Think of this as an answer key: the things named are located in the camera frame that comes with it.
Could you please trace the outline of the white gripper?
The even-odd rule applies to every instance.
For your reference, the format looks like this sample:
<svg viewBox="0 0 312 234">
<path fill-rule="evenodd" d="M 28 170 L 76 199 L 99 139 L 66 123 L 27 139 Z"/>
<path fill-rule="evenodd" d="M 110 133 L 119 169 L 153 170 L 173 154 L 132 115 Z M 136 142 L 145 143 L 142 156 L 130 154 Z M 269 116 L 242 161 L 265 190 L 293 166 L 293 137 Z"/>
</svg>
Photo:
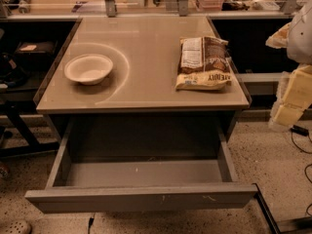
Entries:
<svg viewBox="0 0 312 234">
<path fill-rule="evenodd" d="M 283 72 L 276 97 L 268 126 L 272 130 L 289 130 L 303 115 L 298 109 L 305 110 L 312 104 L 312 65 L 300 64 L 292 73 Z"/>
</svg>

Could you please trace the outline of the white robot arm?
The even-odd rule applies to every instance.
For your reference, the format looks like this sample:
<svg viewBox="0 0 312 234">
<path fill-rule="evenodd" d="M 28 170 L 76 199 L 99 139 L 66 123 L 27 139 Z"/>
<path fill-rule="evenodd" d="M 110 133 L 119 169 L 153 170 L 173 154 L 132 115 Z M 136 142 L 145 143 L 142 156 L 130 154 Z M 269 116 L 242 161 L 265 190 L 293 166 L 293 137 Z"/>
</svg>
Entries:
<svg viewBox="0 0 312 234">
<path fill-rule="evenodd" d="M 312 104 L 312 0 L 300 9 L 291 22 L 271 35 L 265 43 L 287 51 L 287 57 L 298 63 L 292 72 L 282 72 L 269 127 L 285 132 L 293 127 Z"/>
</svg>

